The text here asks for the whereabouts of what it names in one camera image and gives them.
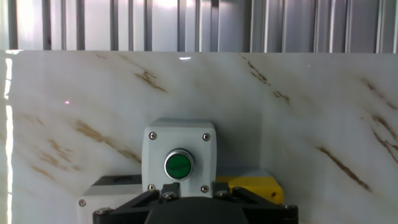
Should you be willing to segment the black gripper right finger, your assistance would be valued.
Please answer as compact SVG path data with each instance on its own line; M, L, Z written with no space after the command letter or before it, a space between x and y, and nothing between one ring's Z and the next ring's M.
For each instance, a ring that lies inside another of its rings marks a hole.
M231 188L226 182L213 182L213 198L237 205L248 223L299 223L298 206L275 204L244 187Z

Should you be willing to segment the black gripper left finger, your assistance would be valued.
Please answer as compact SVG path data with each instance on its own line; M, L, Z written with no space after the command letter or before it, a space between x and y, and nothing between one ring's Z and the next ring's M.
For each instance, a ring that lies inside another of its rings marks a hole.
M92 214L93 224L143 224L158 205L180 198L180 184L164 184L162 190L148 190L118 208L99 208Z

